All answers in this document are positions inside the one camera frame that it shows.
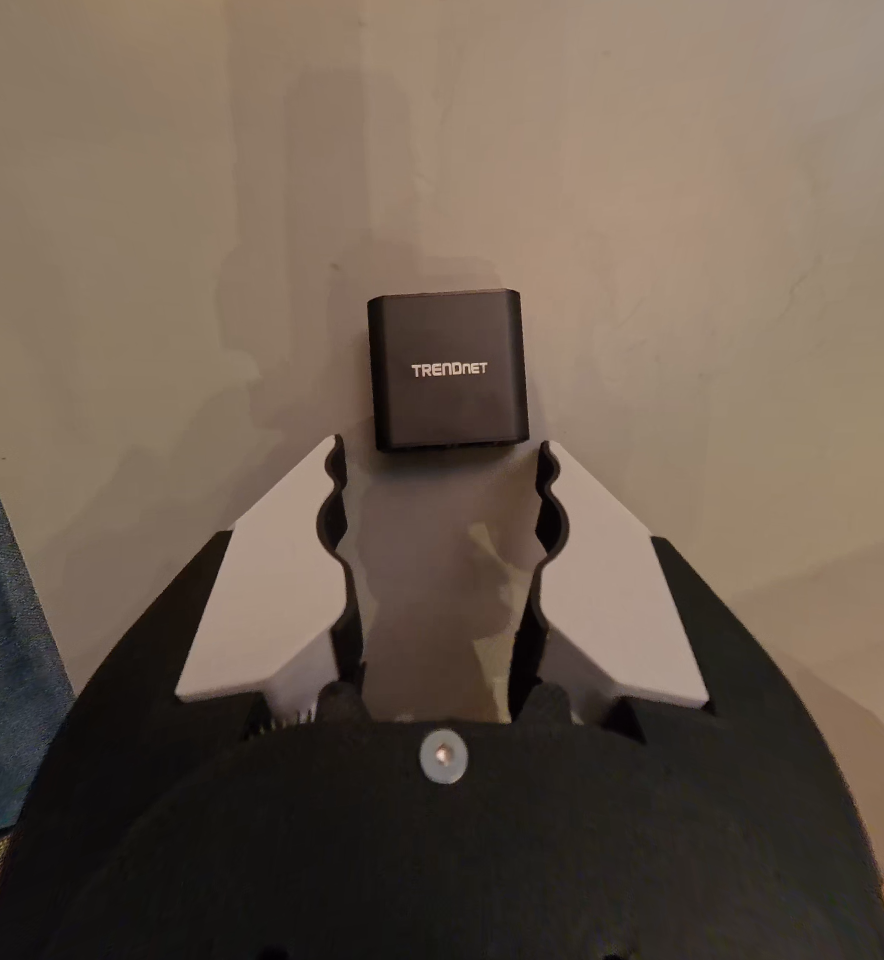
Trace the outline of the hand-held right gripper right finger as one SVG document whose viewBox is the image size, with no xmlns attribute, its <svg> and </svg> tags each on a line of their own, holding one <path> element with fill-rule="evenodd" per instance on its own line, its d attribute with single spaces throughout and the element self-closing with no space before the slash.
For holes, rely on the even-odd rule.
<svg viewBox="0 0 884 960">
<path fill-rule="evenodd" d="M 562 689 L 583 724 L 624 698 L 700 710 L 710 700 L 650 529 L 552 440 L 536 463 L 535 566 L 509 668 L 509 714 Z"/>
</svg>

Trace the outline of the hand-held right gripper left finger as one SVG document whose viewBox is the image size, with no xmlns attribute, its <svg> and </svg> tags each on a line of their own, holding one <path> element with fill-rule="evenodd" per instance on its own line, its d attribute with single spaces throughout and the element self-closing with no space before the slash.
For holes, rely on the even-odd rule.
<svg viewBox="0 0 884 960">
<path fill-rule="evenodd" d="M 343 438 L 324 438 L 232 525 L 175 687 L 197 703 L 260 694 L 310 721 L 329 685 L 359 686 L 364 636 L 349 563 Z"/>
</svg>

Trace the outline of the black network switch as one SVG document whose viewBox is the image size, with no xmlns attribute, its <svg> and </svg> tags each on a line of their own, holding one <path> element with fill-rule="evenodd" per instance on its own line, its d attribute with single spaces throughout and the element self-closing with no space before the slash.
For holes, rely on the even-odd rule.
<svg viewBox="0 0 884 960">
<path fill-rule="evenodd" d="M 367 324 L 377 451 L 530 438 L 517 291 L 380 295 L 367 303 Z"/>
</svg>

